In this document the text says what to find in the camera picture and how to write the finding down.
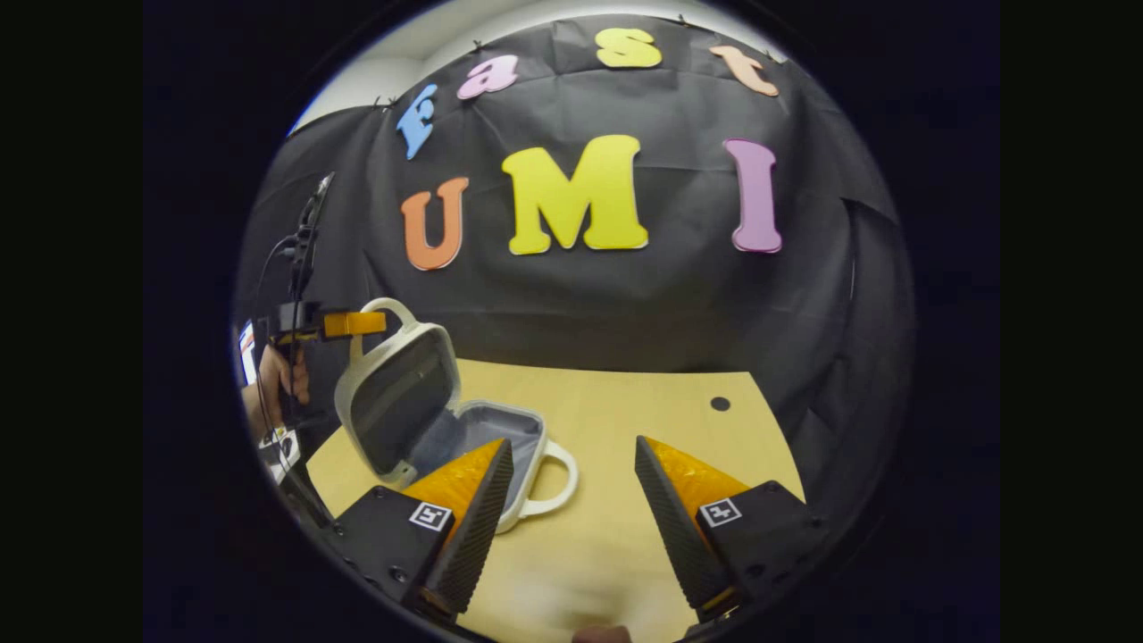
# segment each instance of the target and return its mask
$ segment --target orange letter u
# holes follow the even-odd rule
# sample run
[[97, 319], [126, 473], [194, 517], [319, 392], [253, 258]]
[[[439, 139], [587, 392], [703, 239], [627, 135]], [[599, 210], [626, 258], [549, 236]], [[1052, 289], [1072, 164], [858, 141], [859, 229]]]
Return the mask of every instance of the orange letter u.
[[425, 206], [432, 200], [429, 192], [417, 192], [401, 203], [405, 215], [405, 251], [417, 270], [445, 267], [461, 251], [461, 192], [469, 186], [469, 179], [458, 176], [449, 178], [437, 188], [437, 195], [445, 207], [445, 238], [440, 244], [431, 247], [425, 240]]

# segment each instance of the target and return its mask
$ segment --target pink letter i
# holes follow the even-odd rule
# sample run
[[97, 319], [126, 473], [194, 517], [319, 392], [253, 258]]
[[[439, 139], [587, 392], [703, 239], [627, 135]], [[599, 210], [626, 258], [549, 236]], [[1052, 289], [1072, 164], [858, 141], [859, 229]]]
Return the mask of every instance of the pink letter i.
[[738, 168], [738, 228], [730, 240], [743, 251], [776, 252], [782, 234], [774, 227], [774, 152], [745, 138], [727, 138], [722, 146]]

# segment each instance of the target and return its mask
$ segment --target suitcase lid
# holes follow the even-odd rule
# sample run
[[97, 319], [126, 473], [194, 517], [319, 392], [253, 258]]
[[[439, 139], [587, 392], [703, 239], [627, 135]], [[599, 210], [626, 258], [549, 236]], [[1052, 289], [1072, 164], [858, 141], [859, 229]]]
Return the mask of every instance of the suitcase lid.
[[351, 339], [350, 365], [337, 380], [334, 405], [374, 473], [403, 487], [417, 474], [408, 461], [417, 441], [456, 409], [461, 376], [443, 328], [419, 323], [397, 299], [376, 298], [361, 308], [370, 310], [393, 312], [400, 329], [368, 354], [360, 336]]

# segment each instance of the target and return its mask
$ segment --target white wall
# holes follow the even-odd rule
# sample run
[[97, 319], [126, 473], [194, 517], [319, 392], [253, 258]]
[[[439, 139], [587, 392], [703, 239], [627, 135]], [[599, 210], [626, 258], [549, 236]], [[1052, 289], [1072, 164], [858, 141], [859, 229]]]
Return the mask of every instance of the white wall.
[[294, 128], [345, 107], [371, 105], [400, 96], [423, 78], [472, 50], [472, 41], [491, 42], [551, 21], [600, 14], [638, 14], [677, 18], [724, 33], [754, 49], [785, 56], [762, 34], [719, 9], [694, 0], [453, 0], [386, 34], [346, 65], [313, 99]]

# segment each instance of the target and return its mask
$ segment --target black fabric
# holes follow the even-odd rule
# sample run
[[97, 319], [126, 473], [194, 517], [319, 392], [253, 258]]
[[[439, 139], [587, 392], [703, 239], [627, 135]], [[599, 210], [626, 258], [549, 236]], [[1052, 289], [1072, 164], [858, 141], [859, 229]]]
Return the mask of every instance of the black fabric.
[[[609, 69], [597, 32], [642, 29], [663, 62]], [[733, 45], [762, 62], [777, 97], [738, 82], [709, 51]], [[462, 103], [481, 61], [520, 57], [514, 85]], [[395, 130], [410, 101], [439, 89], [432, 135], [413, 160]], [[634, 186], [649, 244], [597, 251], [582, 240], [542, 255], [509, 251], [509, 154], [542, 146], [568, 175], [606, 134], [639, 139]], [[777, 158], [776, 254], [737, 250], [738, 185], [726, 138]], [[838, 533], [856, 515], [893, 447], [908, 391], [913, 295], [897, 212], [865, 145], [793, 61], [778, 64], [724, 35], [670, 21], [594, 16], [529, 29], [433, 72], [391, 110], [357, 107], [296, 131], [266, 175], [250, 218], [239, 315], [269, 248], [293, 231], [321, 176], [326, 200], [307, 298], [358, 307], [402, 300], [443, 325], [462, 359], [614, 371], [750, 372], [773, 408], [806, 488]], [[441, 270], [414, 267], [400, 203], [457, 176], [463, 244]], [[440, 200], [427, 207], [431, 243]], [[283, 273], [267, 279], [285, 283]], [[273, 297], [263, 296], [269, 306]], [[342, 345], [307, 354], [314, 404], [329, 404]]]

